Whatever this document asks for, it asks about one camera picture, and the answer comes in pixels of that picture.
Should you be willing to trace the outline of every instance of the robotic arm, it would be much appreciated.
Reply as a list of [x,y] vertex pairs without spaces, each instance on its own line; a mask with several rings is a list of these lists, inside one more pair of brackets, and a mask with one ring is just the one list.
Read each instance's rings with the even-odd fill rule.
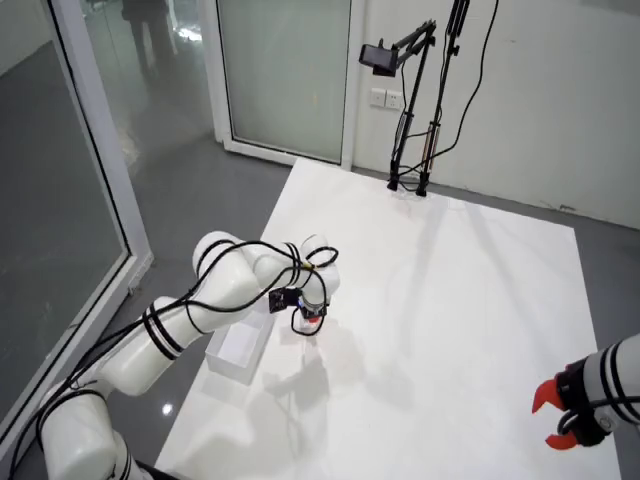
[[241,242],[222,232],[206,235],[193,255],[196,285],[181,299],[158,298],[111,351],[64,392],[58,388],[45,398],[38,430],[49,478],[154,478],[113,431],[106,397],[114,389],[142,395],[197,338],[242,320],[267,291],[292,287],[280,298],[294,296],[293,321],[303,334],[317,331],[340,284],[336,257],[337,250],[317,235],[300,249]]
[[556,450],[601,443],[623,423],[640,425],[640,334],[567,365],[543,382],[533,413],[550,403],[566,411],[558,434],[547,444]]

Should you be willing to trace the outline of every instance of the white table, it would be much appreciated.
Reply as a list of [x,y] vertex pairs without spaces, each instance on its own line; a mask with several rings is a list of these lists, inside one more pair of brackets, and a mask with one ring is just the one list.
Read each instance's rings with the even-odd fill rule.
[[315,339],[280,314],[250,387],[203,363],[157,467],[214,479],[619,479],[612,437],[544,443],[536,387],[596,350],[573,230],[299,160],[263,239],[323,233]]

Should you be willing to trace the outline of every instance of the black cable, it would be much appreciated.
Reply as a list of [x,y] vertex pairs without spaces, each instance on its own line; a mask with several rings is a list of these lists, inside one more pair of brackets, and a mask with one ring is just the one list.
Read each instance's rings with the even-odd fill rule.
[[207,258],[207,255],[209,255],[209,252],[214,248],[219,247],[220,245],[229,245],[229,244],[233,245],[233,242],[228,238],[223,238],[220,240],[216,240],[211,245],[207,246],[207,248],[204,249],[204,252],[202,252],[202,254],[200,255],[200,258],[198,259],[198,264],[196,266],[196,277],[200,276],[200,267],[202,266],[202,262],[204,262],[204,259]]
[[189,319],[189,323],[200,335],[206,335],[207,332],[203,331],[196,325],[196,322],[193,321],[193,317],[191,316],[191,311],[189,310],[189,305],[184,306],[185,311],[187,312],[187,318]]
[[[496,0],[495,2],[495,6],[493,9],[493,14],[491,16],[491,22],[489,22],[489,28],[487,29],[487,35],[485,36],[484,39],[484,44],[482,46],[482,54],[480,56],[480,76],[478,78],[478,83],[476,85],[476,88],[474,89],[473,93],[471,94],[471,97],[469,97],[469,101],[467,102],[467,105],[465,106],[463,112],[462,112],[462,117],[460,118],[460,124],[458,126],[458,133],[456,134],[456,139],[453,142],[453,144],[448,147],[445,148],[444,150],[437,152],[433,155],[432,158],[436,158],[439,157],[440,155],[444,155],[447,152],[450,152],[451,150],[453,150],[455,148],[455,146],[458,144],[458,141],[460,140],[460,135],[462,133],[462,126],[464,124],[464,119],[467,116],[467,112],[469,111],[469,107],[471,106],[471,103],[473,102],[473,99],[475,98],[476,94],[478,93],[478,91],[480,90],[480,86],[482,85],[482,79],[484,76],[484,59],[486,56],[486,52],[487,52],[487,44],[489,43],[489,37],[491,36],[491,31],[493,30],[493,24],[495,23],[495,19],[496,19],[496,15],[498,13],[498,6],[500,4],[500,0]],[[446,37],[446,33],[445,33],[445,41],[443,42],[443,50],[442,50],[442,67],[440,68],[440,90],[442,88],[444,88],[444,84],[443,84],[443,78],[442,76],[444,75],[444,62],[445,60],[445,52],[446,52],[446,46],[447,46],[447,37]],[[440,120],[442,119],[442,108],[440,109],[440,111],[438,112],[438,123],[440,123]],[[428,133],[427,132],[422,132],[420,134],[416,134],[416,136],[422,136],[422,135],[426,135]],[[416,170],[418,170],[419,168],[421,168],[424,164],[425,164],[426,160],[421,161],[420,163],[414,165],[413,167],[407,167],[405,165],[400,165],[400,167],[404,167],[404,168],[408,168],[408,170],[406,172],[402,172],[399,174],[399,176],[402,175],[407,175],[411,172],[415,172]]]
[[493,30],[493,24],[496,20],[496,14],[498,13],[498,5],[500,4],[500,0],[496,0],[495,7],[493,8],[493,15],[491,16],[491,22],[489,23],[489,29],[487,30],[487,36],[484,39],[484,44],[482,45],[482,55],[480,56],[480,77],[478,78],[478,84],[476,85],[475,90],[471,94],[469,101],[467,102],[467,106],[464,107],[464,111],[462,112],[462,117],[460,118],[460,125],[458,126],[458,133],[456,135],[456,139],[453,144],[445,148],[444,150],[433,155],[433,158],[439,157],[440,155],[444,155],[447,152],[450,152],[455,148],[458,144],[458,140],[460,140],[460,135],[462,134],[462,126],[464,124],[464,119],[467,116],[467,112],[469,111],[469,107],[471,106],[471,102],[475,98],[476,94],[480,90],[480,86],[482,85],[482,77],[484,75],[484,57],[487,53],[487,44],[489,43],[489,37],[491,36],[491,30]]
[[[229,242],[216,242],[216,246],[220,245],[221,243],[229,243]],[[284,268],[280,272],[280,274],[277,275],[276,279],[273,282],[271,282],[271,284],[267,288],[265,288],[263,291],[261,291],[258,295],[256,295],[250,301],[244,303],[243,305],[237,306],[237,307],[222,308],[222,307],[216,307],[216,306],[213,306],[213,305],[204,304],[204,303],[201,303],[201,302],[198,302],[198,301],[195,301],[195,300],[191,300],[190,297],[195,295],[195,293],[198,291],[198,289],[200,288],[200,286],[202,285],[204,280],[207,278],[209,273],[222,260],[222,258],[224,258],[225,255],[228,255],[229,253],[231,253],[231,252],[233,252],[235,250],[238,250],[240,248],[243,248],[243,247],[246,247],[246,246],[251,246],[251,245],[261,245],[261,246],[264,246],[264,247],[266,247],[266,248],[268,248],[268,249],[270,249],[270,250],[272,250],[272,251],[274,251],[276,253],[279,253],[280,255],[290,259],[293,262],[294,266]],[[327,305],[327,302],[328,302],[326,285],[324,283],[324,279],[322,278],[322,276],[316,271],[316,268],[324,268],[324,267],[329,266],[332,263],[334,263],[336,261],[336,259],[338,258],[339,252],[338,252],[337,249],[335,249],[333,247],[321,247],[320,249],[316,249],[313,252],[311,252],[307,257],[310,258],[310,257],[313,256],[313,254],[319,253],[320,251],[330,251],[330,252],[333,253],[333,255],[326,262],[323,262],[322,264],[320,264],[318,266],[313,266],[310,263],[309,264],[303,264],[303,262],[300,260],[299,254],[297,254],[297,256],[296,255],[292,255],[291,253],[284,252],[283,250],[281,250],[281,249],[279,249],[279,248],[277,248],[277,247],[275,247],[275,246],[273,246],[273,245],[271,245],[269,243],[260,241],[260,240],[233,244],[231,247],[228,247],[224,251],[222,251],[214,259],[214,261],[207,267],[205,272],[202,275],[199,276],[199,278],[196,280],[195,284],[187,291],[187,293],[185,293],[179,299],[171,302],[170,304],[155,310],[153,312],[155,314],[154,316],[157,317],[158,315],[160,315],[162,313],[169,312],[169,311],[174,310],[176,308],[181,308],[181,307],[188,308],[189,305],[195,305],[195,306],[198,306],[198,307],[201,307],[201,308],[206,308],[207,310],[210,310],[210,311],[223,312],[223,313],[232,313],[232,312],[237,312],[237,311],[240,311],[240,310],[244,310],[245,308],[248,308],[248,307],[252,306],[258,300],[260,300],[260,298],[262,298],[266,293],[268,293],[269,290],[271,288],[273,288],[273,286],[275,286],[275,284],[280,280],[280,278],[282,278],[282,276],[285,273],[288,273],[289,271],[293,271],[295,273],[296,270],[298,270],[298,276],[299,276],[299,272],[300,271],[308,271],[309,272],[309,278],[307,278],[307,282],[309,281],[311,276],[316,276],[319,279],[320,284],[322,286],[322,290],[323,290],[323,305],[324,305],[323,308],[326,308],[326,305]],[[200,259],[198,267],[201,265],[201,263],[202,263],[202,258]],[[294,329],[294,331],[296,331],[296,333],[299,333],[299,334],[304,335],[304,336],[316,335],[320,331],[320,328],[322,327],[322,324],[324,323],[324,317],[325,317],[325,315],[322,316],[322,319],[321,319],[321,321],[319,323],[318,328],[312,333],[298,332],[295,329]],[[80,377],[82,377],[82,375],[84,375],[91,367],[93,367],[97,362],[99,362],[107,354],[109,354],[111,351],[113,351],[113,349],[117,345],[119,345],[120,342],[122,340],[124,340],[124,338],[127,337],[127,335],[129,335],[131,332],[133,332],[135,329],[137,329],[138,327],[140,327],[143,324],[145,326],[147,326],[147,325],[150,326],[150,321],[151,321],[151,315],[149,315],[149,313],[147,313],[147,310],[145,310],[140,319],[132,322],[131,324],[127,325],[126,327],[124,327],[124,328],[122,328],[122,329],[120,329],[120,330],[108,335],[107,337],[101,339],[100,341],[96,342],[91,348],[89,348],[84,353],[84,355],[81,357],[80,361],[73,368],[71,374],[58,386],[56,391],[49,397],[49,399],[29,419],[29,421],[27,422],[25,428],[20,433],[20,435],[19,435],[19,437],[17,439],[17,442],[16,442],[16,446],[15,446],[14,451],[13,451],[12,458],[11,458],[11,466],[10,466],[10,471],[9,471],[9,480],[11,480],[11,479],[13,479],[15,477],[15,473],[16,473],[16,470],[17,470],[17,467],[18,467],[18,455],[19,455],[19,452],[20,452],[20,448],[22,446],[22,443],[24,442],[24,439],[26,438],[27,432],[33,426],[34,422],[36,423],[37,435],[38,435],[39,438],[41,438],[42,427],[44,426],[44,421],[46,420],[48,415],[53,411],[53,409],[55,407],[59,406],[61,403],[64,403],[64,401],[67,401],[67,400],[70,400],[71,398],[75,398],[76,396],[79,396],[80,394],[87,395],[87,394],[91,394],[90,392],[93,392],[93,391],[77,390],[76,389],[77,391],[74,391],[74,392],[72,392],[70,394],[64,394],[64,392],[67,389],[69,389],[74,383],[77,383],[78,380],[80,379]],[[91,358],[94,355],[94,353],[96,353],[98,351],[98,349],[100,347],[104,346],[104,345],[107,345],[107,347],[104,350],[102,350],[101,352],[97,353],[95,355],[95,357]]]
[[415,185],[415,183],[404,183],[404,182],[401,182],[401,181],[398,181],[398,183],[407,192],[415,193],[418,190],[417,188],[411,188],[411,187],[407,186],[407,185]]
[[[293,244],[290,242],[285,242],[284,243],[286,245],[286,247],[289,249],[289,252],[291,253],[291,255],[295,255],[294,250],[293,250]],[[291,279],[289,280],[289,285],[294,285],[296,283],[296,272],[295,270],[291,272]]]
[[404,84],[404,66],[406,65],[406,63],[402,64],[402,67],[400,68],[400,75],[402,76],[402,100],[404,101],[404,106],[402,107],[402,113],[406,112],[407,110],[407,88],[405,87]]
[[420,133],[414,133],[413,135],[407,135],[407,139],[409,139],[409,138],[414,138],[414,137],[424,137],[424,136],[425,136],[425,135],[427,135],[430,131],[431,131],[431,129],[427,130],[426,132],[420,132]]

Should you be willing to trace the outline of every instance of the red object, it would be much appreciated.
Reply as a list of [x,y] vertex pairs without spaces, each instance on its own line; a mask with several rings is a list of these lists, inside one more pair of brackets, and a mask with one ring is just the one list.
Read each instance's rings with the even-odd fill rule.
[[[558,384],[556,379],[543,382],[533,397],[533,407],[531,413],[536,413],[545,403],[550,403],[554,407],[566,411],[567,409],[562,403],[560,395],[558,395]],[[547,445],[555,450],[569,450],[578,445],[578,439],[573,432],[566,435],[549,435],[547,437]]]

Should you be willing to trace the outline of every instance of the gray floor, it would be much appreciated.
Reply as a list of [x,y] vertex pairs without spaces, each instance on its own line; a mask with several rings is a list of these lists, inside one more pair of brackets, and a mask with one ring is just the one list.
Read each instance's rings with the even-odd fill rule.
[[[101,71],[103,78],[112,75],[116,80],[131,73],[137,62],[127,24],[118,23],[122,22],[118,3],[109,2],[113,11],[104,13],[104,25],[100,27],[118,33],[92,33],[94,48],[96,41],[114,41],[116,57],[112,65],[119,72],[110,71],[106,64],[101,65]],[[189,3],[176,1],[186,7]],[[201,75],[197,50],[190,45],[183,47],[177,56],[184,76]],[[127,77],[125,84],[144,81],[139,70],[131,75],[139,78]],[[123,148],[125,152],[130,149],[127,155],[131,154],[134,161],[143,160],[137,164],[133,183],[156,262],[140,290],[123,304],[110,330],[136,318],[158,296],[180,295],[192,284],[189,259],[204,233],[222,229],[243,238],[259,237],[288,177],[288,168],[230,155],[213,141],[202,106],[206,84],[199,78],[193,83],[188,78],[156,78],[146,86],[138,84],[140,91],[132,95],[118,93],[116,87],[111,90],[110,104]],[[131,98],[144,101],[133,106],[120,104]],[[640,311],[639,232],[446,187],[433,186],[432,191],[573,227],[598,346],[640,331],[640,320],[636,319]],[[206,343],[206,338],[197,341],[143,397],[114,393],[109,398],[114,428],[127,439],[136,458],[154,463],[202,362]],[[165,404],[173,405],[172,415],[161,414]],[[624,480],[636,478],[640,471],[640,457],[636,455],[639,442],[630,428],[616,434]],[[18,478],[46,478],[37,447],[25,457]]]

